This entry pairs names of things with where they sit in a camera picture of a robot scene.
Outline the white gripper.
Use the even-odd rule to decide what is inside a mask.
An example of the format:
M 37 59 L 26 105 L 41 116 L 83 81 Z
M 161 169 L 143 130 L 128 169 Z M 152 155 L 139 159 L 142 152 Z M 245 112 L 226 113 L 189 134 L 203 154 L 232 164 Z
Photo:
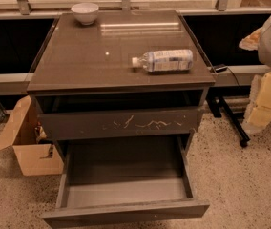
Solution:
M 258 28 L 239 42 L 239 47 L 248 51 L 258 50 L 259 61 L 271 67 L 271 15 Z M 271 122 L 271 72 L 255 75 L 251 83 L 249 104 L 244 113 L 242 128 L 255 134 Z

